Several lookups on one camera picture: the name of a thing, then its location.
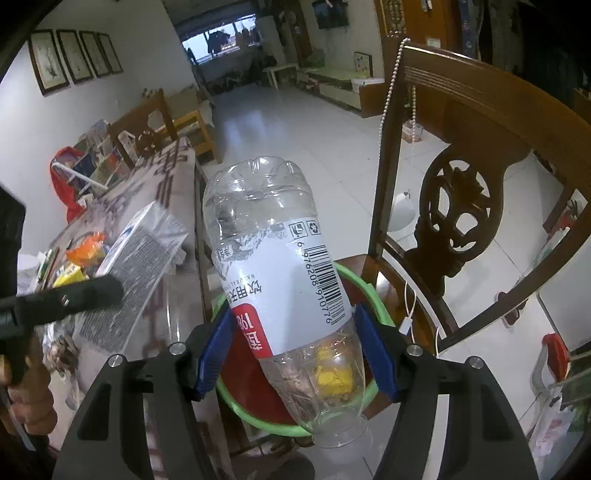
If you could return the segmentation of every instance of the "green ring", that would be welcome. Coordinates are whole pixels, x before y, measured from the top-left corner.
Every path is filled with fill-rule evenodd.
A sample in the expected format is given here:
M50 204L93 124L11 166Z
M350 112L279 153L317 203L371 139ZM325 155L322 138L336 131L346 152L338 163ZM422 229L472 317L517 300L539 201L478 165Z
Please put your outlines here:
M367 299L369 300L374 312L378 318L378 321L383 325L390 325L394 326L394 322L390 318L386 307L382 303L382 300L378 297L377 292L375 291L374 287L370 284L365 283L361 278L355 275L351 270L335 263L336 269L343 277L347 278L347 280L351 281L352 283L356 284L362 292L365 294ZM216 300L214 301L215 307L213 308L213 315L216 316L219 309L222 307L222 304L226 300L224 294L221 294ZM222 381L222 377L219 377L216 384L217 392L223 398L224 402L232 409L232 411L238 415L242 420L250 425L264 430L265 432L274 434L274 435L282 435L284 437L309 437L310 432L304 430L299 425L286 425L281 423L270 423L261 419L258 419L251 414L249 414L230 394L226 385L224 385ZM363 395L363 409L367 407L371 401L375 398L378 394L378 386L374 379L369 383L369 385L365 388L365 394Z

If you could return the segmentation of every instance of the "dining table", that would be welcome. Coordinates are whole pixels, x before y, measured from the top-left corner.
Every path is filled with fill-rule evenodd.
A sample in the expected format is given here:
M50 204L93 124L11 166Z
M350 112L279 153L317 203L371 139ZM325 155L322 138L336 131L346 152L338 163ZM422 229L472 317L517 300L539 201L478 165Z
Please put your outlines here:
M83 318L74 319L72 338L78 351L75 377L80 393L75 402L77 406L100 369L114 353L123 354L129 361L155 356L172 343L186 340L194 327L210 320L207 283L210 264L205 254L207 247L200 195L205 178L190 142L186 137L181 137L154 155L140 158L127 176L95 199L51 243L50 248L59 252L53 271L50 272L50 278L54 278L55 270L66 262L65 252L68 248L80 244L94 232L103 232L106 243L112 245L132 217L154 201L166 208L189 233L181 246L186 253L184 261L164 273L135 322L123 351L109 350L110 343L103 342L101 338L89 341L80 334ZM71 399L66 401L72 396L71 385L57 371L52 373L50 390L58 414L57 426L49 435L50 446L59 451L76 413L76 406L71 408ZM193 402L192 405L214 467L225 471L232 478L216 393L212 391L202 401ZM149 399L145 402L144 411L148 443L152 436L157 445L157 431ZM150 453L154 471L162 470L157 447L151 448Z

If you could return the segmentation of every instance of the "bottle label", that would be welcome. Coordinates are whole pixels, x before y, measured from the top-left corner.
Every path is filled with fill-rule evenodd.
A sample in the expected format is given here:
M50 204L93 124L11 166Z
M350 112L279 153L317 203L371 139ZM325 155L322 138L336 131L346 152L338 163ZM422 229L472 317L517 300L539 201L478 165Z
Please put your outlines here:
M257 358L320 340L351 316L315 217L227 239L212 257Z

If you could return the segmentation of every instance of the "metal screw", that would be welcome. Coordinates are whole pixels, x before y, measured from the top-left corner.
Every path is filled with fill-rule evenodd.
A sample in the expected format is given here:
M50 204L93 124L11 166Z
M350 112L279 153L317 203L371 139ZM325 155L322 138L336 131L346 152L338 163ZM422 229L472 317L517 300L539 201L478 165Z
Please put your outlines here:
M181 355L186 349L187 346L183 342L176 342L169 347L168 351L173 355Z
M123 363L123 355L112 355L109 357L109 366L118 367Z
M407 354L410 356L421 356L423 354L423 349L415 343L411 343L407 347Z
M479 356L471 356L468 359L468 364L472 367L472 368L482 368L484 367L484 360L482 358L480 358Z

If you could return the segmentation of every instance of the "television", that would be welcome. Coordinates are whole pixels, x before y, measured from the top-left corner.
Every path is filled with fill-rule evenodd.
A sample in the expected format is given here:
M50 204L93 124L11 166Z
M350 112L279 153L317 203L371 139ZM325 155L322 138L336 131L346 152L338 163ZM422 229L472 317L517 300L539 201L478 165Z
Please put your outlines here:
M346 4L342 0L316 0L312 2L318 28L336 28L349 25Z

